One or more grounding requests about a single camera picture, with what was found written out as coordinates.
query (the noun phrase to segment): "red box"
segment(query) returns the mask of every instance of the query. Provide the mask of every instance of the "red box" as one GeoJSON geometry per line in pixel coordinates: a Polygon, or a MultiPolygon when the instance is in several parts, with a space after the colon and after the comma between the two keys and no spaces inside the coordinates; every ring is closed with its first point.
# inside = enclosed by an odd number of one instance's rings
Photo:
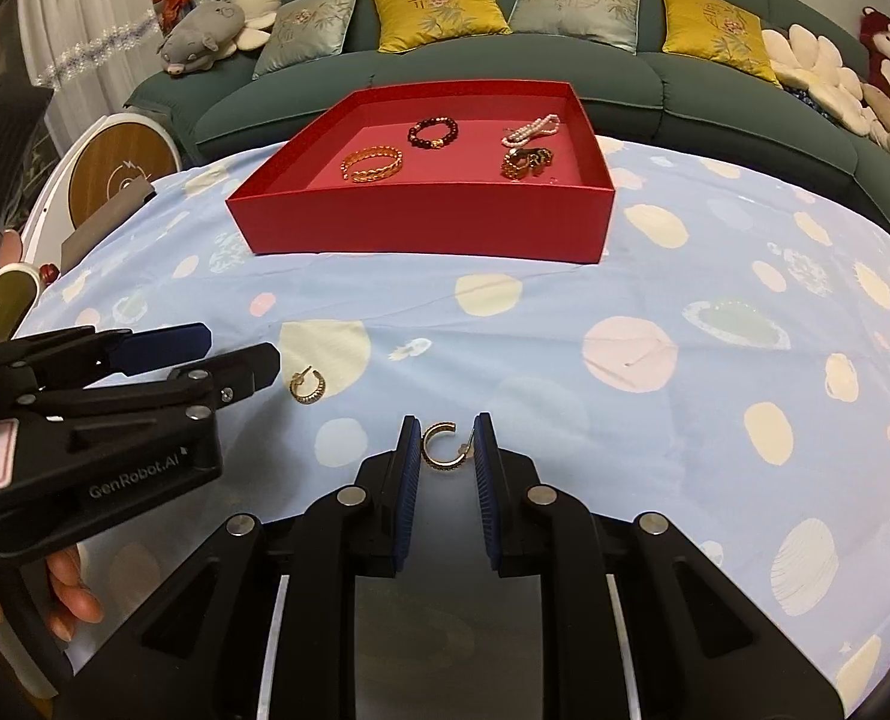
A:
{"type": "MultiPolygon", "coordinates": [[[[423,130],[440,137],[443,125],[423,130]]],[[[387,164],[357,163],[354,170],[387,164]]],[[[228,199],[256,254],[350,251],[475,254],[572,263],[602,258],[615,188],[575,91],[558,81],[437,81],[362,89],[282,146],[228,199]],[[542,175],[501,175],[501,139],[558,114],[557,134],[530,146],[554,152],[542,175]],[[448,116],[445,148],[408,142],[420,119],[448,116]],[[383,181],[341,177],[344,156],[367,146],[403,152],[383,181]]]]}

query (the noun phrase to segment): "bed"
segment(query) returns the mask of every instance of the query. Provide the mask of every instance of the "bed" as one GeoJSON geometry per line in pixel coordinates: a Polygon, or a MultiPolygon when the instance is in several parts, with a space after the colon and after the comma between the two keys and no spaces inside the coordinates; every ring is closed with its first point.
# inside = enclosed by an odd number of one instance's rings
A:
{"type": "MultiPolygon", "coordinates": [[[[304,511],[408,413],[458,446],[488,410],[592,511],[667,514],[856,706],[890,666],[890,237],[752,170],[600,144],[597,265],[254,257],[224,201],[269,146],[160,179],[48,288],[20,334],[205,322],[215,353],[282,354],[282,381],[222,412],[221,480],[84,545],[108,613],[74,662],[228,515],[304,511]],[[303,406],[285,385],[307,365],[328,386],[303,406]]],[[[357,591],[359,716],[538,718],[537,599],[488,569],[474,471],[426,467],[404,573],[357,591]]]]}

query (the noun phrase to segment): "lace curtain trim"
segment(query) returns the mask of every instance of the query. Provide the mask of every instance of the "lace curtain trim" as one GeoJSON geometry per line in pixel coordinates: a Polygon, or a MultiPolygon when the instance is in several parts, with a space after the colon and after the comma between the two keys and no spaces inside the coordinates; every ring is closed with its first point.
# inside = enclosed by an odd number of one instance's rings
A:
{"type": "Polygon", "coordinates": [[[106,64],[115,53],[134,49],[149,35],[161,30],[155,11],[149,9],[141,22],[126,23],[103,30],[101,36],[88,43],[77,43],[46,66],[35,79],[36,86],[48,86],[55,90],[85,71],[96,70],[106,64]]]}

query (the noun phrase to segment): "white curtain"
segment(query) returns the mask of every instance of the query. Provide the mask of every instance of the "white curtain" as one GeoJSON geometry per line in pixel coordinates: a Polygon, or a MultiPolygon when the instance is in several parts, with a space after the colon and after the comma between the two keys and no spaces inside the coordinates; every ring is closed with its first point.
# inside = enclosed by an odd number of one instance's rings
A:
{"type": "Polygon", "coordinates": [[[151,0],[18,0],[29,78],[55,89],[46,124],[64,153],[161,69],[151,0]]]}

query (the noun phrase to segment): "pearl necklace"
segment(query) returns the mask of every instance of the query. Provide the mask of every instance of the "pearl necklace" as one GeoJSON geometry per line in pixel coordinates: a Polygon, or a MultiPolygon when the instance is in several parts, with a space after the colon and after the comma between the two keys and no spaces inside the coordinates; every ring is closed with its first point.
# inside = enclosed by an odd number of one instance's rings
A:
{"type": "Polygon", "coordinates": [[[549,113],[544,119],[535,119],[531,124],[525,124],[514,132],[501,139],[505,148],[520,148],[526,146],[532,138],[540,138],[542,135],[554,135],[561,124],[560,119],[554,113],[549,113]]]}

